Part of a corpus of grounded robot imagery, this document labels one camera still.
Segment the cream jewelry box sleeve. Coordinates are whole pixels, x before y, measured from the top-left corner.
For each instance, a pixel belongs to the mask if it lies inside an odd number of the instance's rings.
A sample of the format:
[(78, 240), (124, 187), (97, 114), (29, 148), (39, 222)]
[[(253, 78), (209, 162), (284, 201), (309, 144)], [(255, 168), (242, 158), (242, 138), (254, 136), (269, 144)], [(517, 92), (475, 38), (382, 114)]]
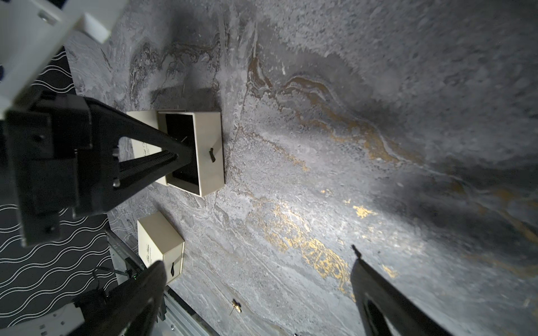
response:
[[(127, 115), (144, 124), (147, 124), (152, 128), (160, 130), (165, 134), (168, 133), (168, 128), (165, 125), (165, 116), (163, 113), (160, 113), (155, 110), (129, 111), (127, 112)], [(160, 153), (163, 150), (159, 146), (155, 146), (153, 144), (149, 144), (147, 142), (139, 141), (136, 139), (132, 139), (131, 142), (133, 146), (134, 158), (142, 158), (145, 156), (153, 155), (156, 153)]]

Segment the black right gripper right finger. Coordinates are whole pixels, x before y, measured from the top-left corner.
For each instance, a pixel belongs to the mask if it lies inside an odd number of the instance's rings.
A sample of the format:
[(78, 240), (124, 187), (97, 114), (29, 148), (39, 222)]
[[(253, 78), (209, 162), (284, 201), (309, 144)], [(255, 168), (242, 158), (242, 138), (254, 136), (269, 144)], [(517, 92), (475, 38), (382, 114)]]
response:
[(366, 335), (450, 335), (398, 291), (361, 257), (357, 257), (350, 274), (357, 309)]

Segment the cream jewelry box drawer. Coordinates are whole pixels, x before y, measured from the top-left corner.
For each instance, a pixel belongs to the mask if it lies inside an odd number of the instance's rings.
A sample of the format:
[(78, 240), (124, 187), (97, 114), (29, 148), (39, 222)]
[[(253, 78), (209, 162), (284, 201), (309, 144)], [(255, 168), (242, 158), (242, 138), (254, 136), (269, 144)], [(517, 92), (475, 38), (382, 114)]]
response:
[(219, 112), (158, 112), (159, 130), (193, 149), (191, 162), (158, 179), (164, 186), (205, 197), (224, 187), (224, 150)]

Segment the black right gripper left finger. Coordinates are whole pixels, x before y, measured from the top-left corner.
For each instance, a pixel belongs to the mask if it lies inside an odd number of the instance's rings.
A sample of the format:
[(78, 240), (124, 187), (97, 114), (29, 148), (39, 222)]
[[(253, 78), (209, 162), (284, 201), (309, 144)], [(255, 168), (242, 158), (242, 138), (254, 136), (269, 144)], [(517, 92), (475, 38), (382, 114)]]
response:
[(87, 292), (74, 302), (84, 322), (74, 335), (150, 335), (163, 302), (166, 283), (161, 261), (129, 279), (109, 294), (103, 289)]

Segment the gold earring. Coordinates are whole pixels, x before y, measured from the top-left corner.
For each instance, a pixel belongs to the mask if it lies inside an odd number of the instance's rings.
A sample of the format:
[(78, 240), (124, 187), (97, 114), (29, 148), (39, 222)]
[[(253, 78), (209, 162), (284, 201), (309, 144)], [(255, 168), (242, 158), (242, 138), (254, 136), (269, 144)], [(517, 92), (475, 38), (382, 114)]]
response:
[(238, 302), (236, 299), (232, 299), (231, 301), (231, 304), (232, 304), (232, 310), (230, 312), (230, 316), (234, 313), (234, 312), (237, 312), (238, 314), (241, 314), (242, 313), (242, 305), (240, 302)]

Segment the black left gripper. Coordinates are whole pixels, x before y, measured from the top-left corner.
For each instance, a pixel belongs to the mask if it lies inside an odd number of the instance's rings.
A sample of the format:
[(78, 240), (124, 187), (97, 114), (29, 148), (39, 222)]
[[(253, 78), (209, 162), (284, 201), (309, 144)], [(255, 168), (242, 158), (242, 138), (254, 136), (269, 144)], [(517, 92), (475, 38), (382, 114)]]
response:
[[(80, 204), (78, 149), (89, 149), (84, 151), (84, 214), (107, 213), (189, 165), (193, 155), (193, 148), (164, 132), (76, 95), (45, 94), (25, 108), (9, 110), (4, 137), (24, 247), (58, 239), (60, 210)], [(120, 161), (122, 138), (161, 151)]]

